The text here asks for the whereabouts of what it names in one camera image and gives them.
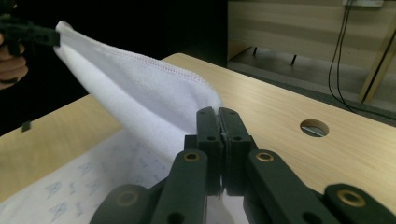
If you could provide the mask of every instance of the human hand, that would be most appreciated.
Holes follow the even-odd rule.
[[[4,42],[4,36],[0,34],[0,45]],[[24,46],[20,44],[20,53],[24,52]],[[28,68],[23,56],[9,54],[8,46],[0,47],[0,90],[11,87],[26,76]]]

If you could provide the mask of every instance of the table surface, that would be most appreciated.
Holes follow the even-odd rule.
[[[199,74],[239,113],[259,148],[273,150],[319,192],[346,183],[396,213],[396,128],[280,89],[257,79],[174,54],[164,61]],[[329,127],[324,137],[302,132],[304,120]],[[121,130],[91,96],[0,137],[0,202]]]

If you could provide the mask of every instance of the round hole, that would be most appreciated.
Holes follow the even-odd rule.
[[[309,213],[309,212],[306,212],[303,214],[303,219],[308,224],[321,224],[322,223],[322,221],[320,220],[320,218],[317,215],[315,215],[313,213]]]
[[[196,153],[188,153],[188,154],[184,155],[184,160],[185,161],[198,161],[199,155]]]
[[[346,204],[354,207],[363,207],[366,201],[358,193],[349,189],[340,189],[337,191],[338,198]]]
[[[329,133],[329,127],[320,120],[306,119],[300,124],[301,130],[312,137],[324,137]]]
[[[273,157],[271,154],[266,153],[266,152],[260,152],[260,153],[258,153],[258,154],[256,155],[256,158],[257,158],[259,161],[273,161],[273,160],[274,160],[274,157]]]
[[[184,216],[180,213],[172,213],[168,216],[169,224],[182,224],[184,222]]]
[[[137,202],[139,195],[134,191],[124,191],[117,197],[119,207],[127,207]]]

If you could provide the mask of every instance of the dark background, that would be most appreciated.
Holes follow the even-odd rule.
[[[173,53],[226,67],[227,1],[17,1],[12,15],[55,28],[67,21],[76,31],[120,49],[163,59]],[[0,91],[0,135],[87,94],[51,47],[24,43],[29,73]]]

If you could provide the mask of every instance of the electrical wire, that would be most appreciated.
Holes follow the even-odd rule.
[[[350,12],[350,9],[352,8],[352,3],[353,3],[353,0],[348,0],[347,3],[346,3],[346,9],[344,11],[343,21],[342,21],[342,24],[341,24],[341,30],[340,30],[340,33],[338,35],[338,39],[337,39],[337,44],[335,46],[334,55],[332,56],[332,63],[331,63],[331,66],[330,66],[330,69],[329,69],[329,75],[328,75],[328,85],[329,85],[330,93],[332,94],[332,97],[335,100],[337,100],[338,102],[343,104],[352,113],[356,114],[356,112],[354,110],[359,110],[359,111],[362,111],[362,112],[365,112],[365,113],[378,115],[378,116],[386,118],[386,119],[396,120],[396,118],[392,118],[392,117],[389,117],[389,116],[386,116],[386,115],[383,115],[383,114],[380,114],[380,113],[376,113],[376,112],[373,112],[373,111],[368,111],[368,110],[357,108],[355,106],[351,106],[351,105],[347,104],[347,102],[345,101],[345,99],[344,99],[344,97],[343,97],[343,95],[341,93],[341,90],[340,90],[341,52],[342,52],[344,37],[345,37],[345,34],[346,34],[346,30],[347,30],[347,22],[348,22],[348,19],[349,19],[349,12]],[[337,91],[338,91],[338,94],[340,96],[340,99],[338,99],[335,96],[335,94],[332,91],[332,86],[331,86],[332,65],[334,64],[337,52],[338,52],[338,60],[337,60],[337,70],[336,70],[336,74],[337,74],[336,82],[337,82]]]

